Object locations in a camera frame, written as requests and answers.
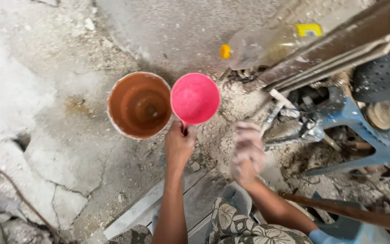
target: person's right hand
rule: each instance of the person's right hand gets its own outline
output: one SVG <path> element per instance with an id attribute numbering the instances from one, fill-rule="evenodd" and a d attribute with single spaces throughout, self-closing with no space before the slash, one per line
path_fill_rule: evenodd
<path id="1" fill-rule="evenodd" d="M 231 176 L 242 187 L 257 179 L 264 168 L 263 141 L 260 127 L 253 123 L 239 122 L 233 136 L 236 149 L 231 159 Z"/>
<path id="2" fill-rule="evenodd" d="M 196 143 L 197 129 L 195 126 L 188 127 L 188 135 L 181 132 L 183 124 L 174 121 L 165 136 L 165 153 L 167 171 L 183 172 L 185 165 L 193 153 Z"/>

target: plastic bottle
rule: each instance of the plastic bottle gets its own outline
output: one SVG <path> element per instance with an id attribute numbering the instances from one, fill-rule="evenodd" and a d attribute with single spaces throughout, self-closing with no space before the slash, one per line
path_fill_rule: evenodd
<path id="1" fill-rule="evenodd" d="M 221 46 L 221 58 L 226 59 L 233 70 L 272 66 L 321 35 L 318 24 L 283 25 L 274 30 L 243 29 Z"/>

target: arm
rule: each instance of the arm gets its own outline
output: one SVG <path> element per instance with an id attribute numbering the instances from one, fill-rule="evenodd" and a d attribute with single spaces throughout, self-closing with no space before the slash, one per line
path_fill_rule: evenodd
<path id="1" fill-rule="evenodd" d="M 264 219 L 269 224 L 300 230 L 306 235 L 318 229 L 305 214 L 257 179 L 264 167 L 265 156 L 260 128 L 254 124 L 239 123 L 234 140 L 237 145 L 231 161 L 231 174 L 251 195 Z"/>
<path id="2" fill-rule="evenodd" d="M 185 165 L 193 153 L 196 128 L 190 126 L 188 135 L 183 136 L 181 127 L 181 122 L 174 122 L 165 136 L 165 185 L 159 219 L 156 230 L 154 230 L 153 244 L 186 244 L 188 242 L 181 178 Z"/>
<path id="3" fill-rule="evenodd" d="M 318 229 L 304 213 L 268 189 L 263 182 L 254 180 L 245 189 L 269 224 L 300 230 L 307 236 Z"/>

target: wire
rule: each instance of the wire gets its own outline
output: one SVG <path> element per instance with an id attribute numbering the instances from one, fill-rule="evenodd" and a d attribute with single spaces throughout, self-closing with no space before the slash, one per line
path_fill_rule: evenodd
<path id="1" fill-rule="evenodd" d="M 14 184 L 13 180 L 8 175 L 6 175 L 6 173 L 4 173 L 1 169 L 0 169 L 0 175 L 3 175 L 10 182 L 10 184 L 15 189 L 16 194 L 19 196 L 20 200 L 22 200 L 40 218 L 40 220 L 43 221 L 43 223 L 45 223 L 49 231 L 55 237 L 57 237 L 60 242 L 62 242 L 63 244 L 68 244 L 66 241 L 64 241 L 63 238 L 61 238 L 60 235 L 58 235 L 58 233 L 52 228 L 52 226 L 46 221 L 46 219 L 43 218 L 43 216 L 25 199 L 25 197 L 20 192 L 19 188 L 17 188 L 17 186 Z"/>

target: cup handle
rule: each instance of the cup handle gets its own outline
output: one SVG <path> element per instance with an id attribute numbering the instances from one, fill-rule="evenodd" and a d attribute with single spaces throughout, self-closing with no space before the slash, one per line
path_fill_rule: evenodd
<path id="1" fill-rule="evenodd" d="M 185 121 L 181 121 L 183 123 L 183 129 L 181 131 L 181 133 L 184 135 L 184 136 L 187 136 L 188 135 L 188 127 L 189 127 L 189 124 L 186 123 Z"/>

